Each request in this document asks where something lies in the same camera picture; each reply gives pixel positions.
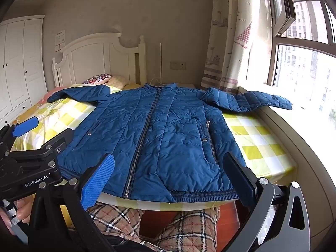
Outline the person's left hand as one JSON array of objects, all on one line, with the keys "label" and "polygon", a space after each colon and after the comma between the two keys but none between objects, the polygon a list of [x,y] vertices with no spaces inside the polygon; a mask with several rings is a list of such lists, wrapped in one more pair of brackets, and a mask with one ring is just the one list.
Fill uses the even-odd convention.
[{"label": "person's left hand", "polygon": [[[27,196],[23,199],[15,201],[14,204],[17,207],[17,218],[25,224],[29,224],[31,217],[31,210],[34,202],[34,195]],[[12,235],[16,235],[16,233],[12,230],[12,225],[9,217],[5,213],[5,211],[1,208],[1,220],[7,226],[9,232]]]}]

